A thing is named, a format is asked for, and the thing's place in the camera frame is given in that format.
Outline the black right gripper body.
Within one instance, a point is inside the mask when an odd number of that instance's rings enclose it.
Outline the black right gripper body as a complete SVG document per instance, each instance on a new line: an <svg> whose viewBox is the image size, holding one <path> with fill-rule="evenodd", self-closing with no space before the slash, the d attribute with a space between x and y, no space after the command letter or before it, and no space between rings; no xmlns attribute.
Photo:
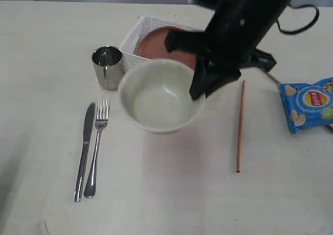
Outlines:
<svg viewBox="0 0 333 235"><path fill-rule="evenodd" d="M165 38L168 52L181 50L215 63L220 76L242 68L270 71L276 60L257 48L291 0L233 0L216 9L202 32L170 31Z"/></svg>

